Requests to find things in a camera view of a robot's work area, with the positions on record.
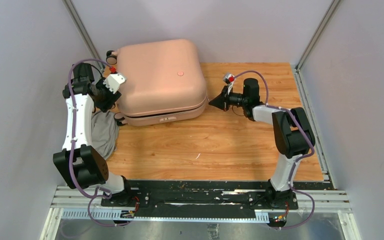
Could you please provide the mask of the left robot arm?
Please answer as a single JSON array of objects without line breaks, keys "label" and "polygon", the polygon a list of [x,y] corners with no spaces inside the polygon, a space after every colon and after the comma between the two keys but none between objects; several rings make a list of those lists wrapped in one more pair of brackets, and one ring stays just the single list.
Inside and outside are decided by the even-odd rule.
[{"label": "left robot arm", "polygon": [[62,95],[67,108],[66,134],[62,150],[53,155],[53,164],[71,189],[78,190],[87,198],[85,189],[95,186],[103,192],[102,198],[129,206],[135,199],[128,180],[110,172],[103,156],[92,142],[92,115],[94,109],[108,112],[121,97],[119,91],[126,77],[110,66],[110,74],[95,80],[92,59],[74,63],[68,73],[68,82]]}]

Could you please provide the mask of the pink hard-shell suitcase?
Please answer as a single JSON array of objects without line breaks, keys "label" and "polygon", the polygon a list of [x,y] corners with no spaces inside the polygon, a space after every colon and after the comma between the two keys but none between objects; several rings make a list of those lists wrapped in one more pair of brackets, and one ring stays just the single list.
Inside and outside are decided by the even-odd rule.
[{"label": "pink hard-shell suitcase", "polygon": [[122,125],[193,119],[208,105],[198,49],[188,39],[123,46],[107,51],[106,62],[126,77],[114,116]]}]

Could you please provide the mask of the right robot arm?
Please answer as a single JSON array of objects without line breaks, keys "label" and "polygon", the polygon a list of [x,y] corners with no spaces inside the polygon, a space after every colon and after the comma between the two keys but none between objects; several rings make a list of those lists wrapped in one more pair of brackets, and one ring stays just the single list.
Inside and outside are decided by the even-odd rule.
[{"label": "right robot arm", "polygon": [[233,75],[228,75],[223,81],[226,85],[209,102],[211,106],[223,111],[240,107],[249,120],[273,127],[278,160],[262,199],[270,208],[278,209],[294,196],[293,181],[301,160],[315,152],[315,136],[307,114],[302,107],[284,108],[263,103],[257,79],[245,79],[242,93],[232,92],[235,81]]}]

